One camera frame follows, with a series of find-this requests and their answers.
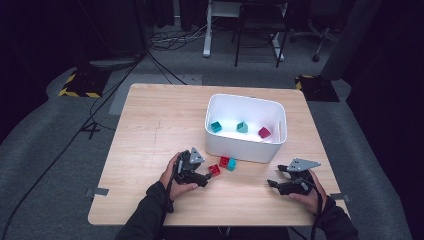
teal block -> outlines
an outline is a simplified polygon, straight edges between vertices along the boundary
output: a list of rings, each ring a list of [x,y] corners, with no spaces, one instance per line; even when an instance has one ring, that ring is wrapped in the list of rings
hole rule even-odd
[[[230,158],[230,161],[228,161],[227,170],[234,171],[234,168],[236,168],[236,160],[234,158]]]
[[[211,124],[211,127],[212,127],[212,131],[213,131],[214,133],[219,132],[219,131],[221,131],[221,130],[222,130],[222,126],[221,126],[221,124],[219,124],[219,122],[218,122],[218,121],[216,121],[216,122],[212,123],[212,124]]]
[[[237,124],[237,132],[247,133],[248,127],[245,122]]]

person's right arm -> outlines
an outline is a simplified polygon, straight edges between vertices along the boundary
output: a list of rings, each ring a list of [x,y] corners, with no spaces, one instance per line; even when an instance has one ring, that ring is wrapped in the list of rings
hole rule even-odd
[[[323,210],[317,219],[317,227],[324,231],[327,240],[351,240],[359,239],[358,230],[353,226],[349,216],[344,210],[336,205],[336,201],[330,196],[327,196],[324,188],[318,181],[315,173],[309,170],[318,191],[321,193],[323,200]],[[289,197],[302,203],[314,215],[318,209],[318,196],[316,191],[312,191],[307,195],[291,193]]]

person's right hand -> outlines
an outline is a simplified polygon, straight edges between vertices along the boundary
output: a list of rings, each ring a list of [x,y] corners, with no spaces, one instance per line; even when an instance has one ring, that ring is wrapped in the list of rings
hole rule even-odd
[[[317,187],[318,191],[321,193],[322,196],[322,210],[324,210],[325,203],[327,202],[327,194],[325,193],[324,188],[321,186],[321,184],[318,181],[317,176],[312,170],[309,170],[309,172],[312,175],[312,178],[314,179],[315,186]],[[297,202],[302,203],[305,205],[306,209],[308,209],[311,213],[316,214],[318,210],[318,196],[315,191],[315,189],[312,189],[308,195],[303,194],[297,194],[297,193],[290,193],[289,198],[294,199]]]

red cube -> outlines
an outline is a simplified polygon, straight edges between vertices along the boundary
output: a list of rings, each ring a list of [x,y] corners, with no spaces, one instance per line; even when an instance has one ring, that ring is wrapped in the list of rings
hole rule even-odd
[[[221,160],[219,161],[219,166],[223,168],[227,168],[229,161],[230,161],[230,158],[221,157]]]
[[[267,138],[269,137],[269,135],[271,135],[271,132],[268,131],[268,129],[266,129],[265,127],[261,128],[261,130],[259,130],[259,136],[261,136],[261,138]]]
[[[208,169],[209,169],[209,172],[212,173],[212,177],[216,177],[219,174],[221,174],[221,170],[219,170],[219,167],[217,164],[210,166]]]

black jacket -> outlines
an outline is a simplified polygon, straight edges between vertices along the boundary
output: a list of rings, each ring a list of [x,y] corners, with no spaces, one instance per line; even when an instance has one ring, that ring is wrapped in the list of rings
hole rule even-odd
[[[138,239],[154,240],[160,230],[163,213],[165,188],[156,182],[147,189],[146,197],[140,201],[133,215],[116,235],[116,240]],[[358,239],[358,231],[352,225],[342,208],[336,206],[331,197],[327,198],[324,211],[318,219],[317,227],[321,228],[328,240]]]

